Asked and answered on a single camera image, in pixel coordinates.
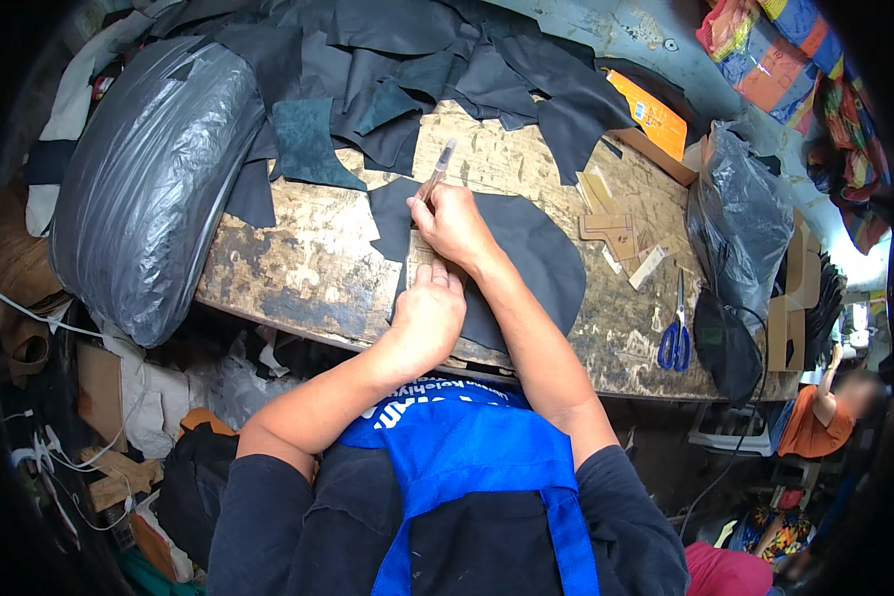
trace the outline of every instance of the wooden workbench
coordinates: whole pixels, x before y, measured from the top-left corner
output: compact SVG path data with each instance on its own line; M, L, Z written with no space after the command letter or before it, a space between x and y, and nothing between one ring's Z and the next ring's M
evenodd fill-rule
M586 294L568 338L601 395L658 399L720 399L698 363L684 373L661 369L656 351L675 312L677 268L685 268L686 320L699 292L700 269L685 247L667 257L639 292L625 273L608 266L600 241L579 240L578 216L588 213L576 188L560 176L539 129L503 131L497 120L479 123L453 101L421 120L414 172L424 179L444 143L459 141L445 181L472 191L523 195L543 209L572 238L586 267ZM587 172L598 165L612 194L655 240L685 236L686 189L634 149L622 145L617 158L601 143ZM369 189L397 174L366 171L361 153L338 151L348 169ZM315 340L363 349L388 328L401 263L371 247L378 238L364 193L327 186L272 183L274 228L255 229L223 216L209 250L195 299L220 310ZM511 369L509 358L464 338L448 364ZM763 399L790 399L796 374L769 374Z

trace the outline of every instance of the pink fabric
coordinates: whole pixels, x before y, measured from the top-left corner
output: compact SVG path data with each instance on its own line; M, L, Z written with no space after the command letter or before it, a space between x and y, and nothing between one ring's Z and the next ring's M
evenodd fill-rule
M746 552L693 542L685 563L692 577L685 596L764 596L771 589L771 566Z

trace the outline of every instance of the black fabric bag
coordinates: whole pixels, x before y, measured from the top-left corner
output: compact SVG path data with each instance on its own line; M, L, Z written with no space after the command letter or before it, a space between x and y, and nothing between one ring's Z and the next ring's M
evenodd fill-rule
M712 374L719 393L735 407L744 407L763 371L755 340L734 309L707 289L699 294L694 319L692 337L699 362Z
M166 458L156 502L159 525L197 566L209 569L209 550L235 460L238 435L213 432L209 423L186 431Z

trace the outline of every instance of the black shirt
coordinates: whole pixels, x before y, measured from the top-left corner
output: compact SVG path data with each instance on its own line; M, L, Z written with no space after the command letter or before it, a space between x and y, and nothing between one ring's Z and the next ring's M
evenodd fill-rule
M684 594L681 543L620 447L577 471L599 590ZM210 558L213 594L370 594L402 521L383 449L335 445L314 486L286 462L236 459ZM411 593L561 594L560 572L536 491L472 493L414 519Z

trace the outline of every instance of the orange label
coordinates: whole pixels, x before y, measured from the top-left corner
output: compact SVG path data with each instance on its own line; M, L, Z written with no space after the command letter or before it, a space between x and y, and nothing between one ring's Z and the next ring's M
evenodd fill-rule
M649 140L681 161L682 152L685 151L685 120L616 71L609 71L606 80L625 95L629 102L629 114L643 127Z

